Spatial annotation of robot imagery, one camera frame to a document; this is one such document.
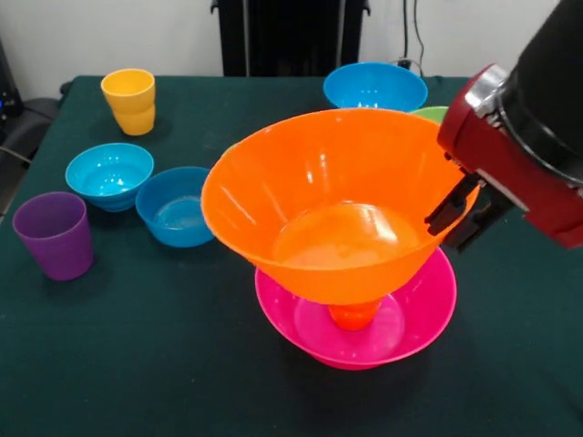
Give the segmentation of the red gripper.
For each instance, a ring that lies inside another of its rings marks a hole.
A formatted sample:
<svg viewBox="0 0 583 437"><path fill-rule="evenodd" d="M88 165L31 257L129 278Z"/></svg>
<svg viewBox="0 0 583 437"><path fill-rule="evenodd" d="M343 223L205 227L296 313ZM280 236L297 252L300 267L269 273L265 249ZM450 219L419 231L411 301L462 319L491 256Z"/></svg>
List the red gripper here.
<svg viewBox="0 0 583 437"><path fill-rule="evenodd" d="M450 104L438 142L464 176L424 223L462 252L513 207L559 245L582 245L582 156L526 107L517 73L474 76Z"/></svg>

